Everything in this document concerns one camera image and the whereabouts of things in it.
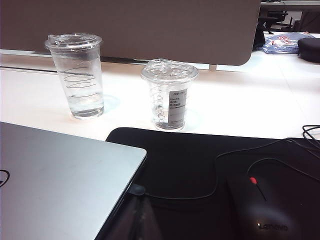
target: laptop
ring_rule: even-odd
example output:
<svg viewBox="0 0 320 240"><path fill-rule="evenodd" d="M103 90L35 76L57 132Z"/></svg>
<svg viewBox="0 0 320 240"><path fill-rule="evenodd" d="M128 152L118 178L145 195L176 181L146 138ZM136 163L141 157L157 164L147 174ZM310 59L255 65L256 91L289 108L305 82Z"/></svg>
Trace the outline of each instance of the laptop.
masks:
<svg viewBox="0 0 320 240"><path fill-rule="evenodd" d="M3 240L94 240L147 153L4 122L0 134Z"/></svg>

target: mouse pad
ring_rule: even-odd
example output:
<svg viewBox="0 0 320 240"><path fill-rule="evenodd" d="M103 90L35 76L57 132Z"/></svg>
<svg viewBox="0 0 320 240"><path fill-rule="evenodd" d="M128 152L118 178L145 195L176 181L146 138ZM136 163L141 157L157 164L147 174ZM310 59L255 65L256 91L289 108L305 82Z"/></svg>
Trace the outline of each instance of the mouse pad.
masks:
<svg viewBox="0 0 320 240"><path fill-rule="evenodd" d="M307 142L295 138L301 144ZM196 200L168 200L149 197L155 222L166 240L235 240L241 239L237 215L227 188L227 177L246 174L250 164L262 158L277 158L314 177L320 177L320 161L302 148L288 142L278 142L257 150L225 155L219 154L262 146L275 139L223 135L161 132L122 127L113 130L108 142L146 149L145 165L135 183L151 195ZM295 208L301 222L302 237L318 240L320 214L320 184L283 165L262 162L250 171L257 179L263 177L279 197ZM130 202L127 194L124 202ZM127 218L119 214L117 221Z"/></svg>

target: plastic bag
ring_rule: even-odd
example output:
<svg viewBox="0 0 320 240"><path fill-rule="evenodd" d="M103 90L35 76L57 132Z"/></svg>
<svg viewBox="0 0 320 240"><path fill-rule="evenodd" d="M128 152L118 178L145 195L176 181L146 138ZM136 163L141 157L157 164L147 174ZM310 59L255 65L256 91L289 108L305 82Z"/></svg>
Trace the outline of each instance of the plastic bag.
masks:
<svg viewBox="0 0 320 240"><path fill-rule="evenodd" d="M298 40L314 38L308 32L288 32L280 35L268 36L262 50L267 54L297 54Z"/></svg>

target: tall plastic cup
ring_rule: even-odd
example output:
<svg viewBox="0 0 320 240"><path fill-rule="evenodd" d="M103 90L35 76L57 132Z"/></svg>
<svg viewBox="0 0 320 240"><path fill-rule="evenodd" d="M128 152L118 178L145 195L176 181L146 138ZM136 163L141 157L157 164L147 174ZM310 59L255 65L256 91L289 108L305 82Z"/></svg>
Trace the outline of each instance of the tall plastic cup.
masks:
<svg viewBox="0 0 320 240"><path fill-rule="evenodd" d="M72 115L77 119L104 112L99 36L88 33L49 35L50 50Z"/></svg>
<svg viewBox="0 0 320 240"><path fill-rule="evenodd" d="M198 70L186 63L154 59L141 77L149 82L153 122L157 129L178 131L185 125L188 88Z"/></svg>

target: lenovo logo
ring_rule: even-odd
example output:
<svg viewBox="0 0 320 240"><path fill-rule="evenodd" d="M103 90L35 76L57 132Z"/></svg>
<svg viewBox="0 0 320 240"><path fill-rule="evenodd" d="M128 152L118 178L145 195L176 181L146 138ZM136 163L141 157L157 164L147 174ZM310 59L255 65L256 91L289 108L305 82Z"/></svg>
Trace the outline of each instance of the lenovo logo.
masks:
<svg viewBox="0 0 320 240"><path fill-rule="evenodd" d="M288 231L289 229L286 225L262 224L262 223L258 223L258 228L260 230L278 230L278 231Z"/></svg>

